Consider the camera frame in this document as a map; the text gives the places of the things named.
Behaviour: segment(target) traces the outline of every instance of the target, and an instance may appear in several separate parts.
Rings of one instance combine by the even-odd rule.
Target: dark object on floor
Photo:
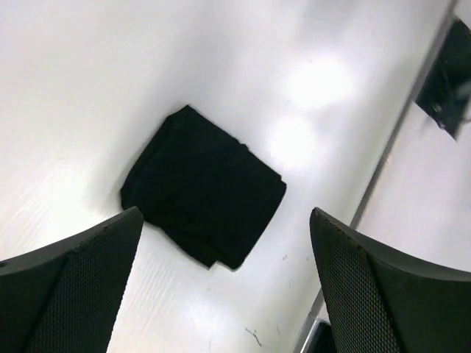
[[[416,102],[453,138],[466,123],[471,94],[471,31],[460,20],[452,25]]]
[[[327,322],[320,322],[311,346],[306,353],[337,353],[333,342],[332,329]]]
[[[355,232],[319,209],[311,239],[339,353],[471,352],[471,274]]]
[[[170,115],[121,189],[181,249],[211,267],[238,268],[265,230],[286,185],[235,138],[187,106]]]
[[[1,353],[105,353],[141,236],[136,208],[0,263]]]

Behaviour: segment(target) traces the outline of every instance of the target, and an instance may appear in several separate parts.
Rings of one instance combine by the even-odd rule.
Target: table surface
[[[119,212],[138,153],[189,103],[288,190],[237,271],[145,227],[108,351],[290,352],[319,290],[309,214],[350,222],[447,4],[2,1],[0,258]]]

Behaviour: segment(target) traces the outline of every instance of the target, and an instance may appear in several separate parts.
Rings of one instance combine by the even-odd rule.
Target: white tabletop
[[[290,352],[319,290],[311,209],[351,220],[447,4],[3,0],[0,258],[116,214],[190,103],[288,190],[234,272],[146,227],[108,351]]]

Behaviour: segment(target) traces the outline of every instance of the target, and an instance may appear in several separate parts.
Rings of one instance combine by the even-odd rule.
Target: scratch mark
[[[251,334],[251,335],[254,337],[254,339],[257,340],[257,344],[258,344],[260,347],[263,347],[263,346],[262,346],[262,343],[260,343],[260,341],[258,340],[257,335],[255,334],[257,331],[252,332],[252,331],[250,331],[250,330],[247,329],[247,328],[245,328],[245,330],[246,330],[249,334]]]

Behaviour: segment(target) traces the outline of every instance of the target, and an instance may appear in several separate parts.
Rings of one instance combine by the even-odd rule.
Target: folded black cloth
[[[181,249],[211,267],[239,267],[286,191],[279,174],[186,106],[170,115],[121,189]]]

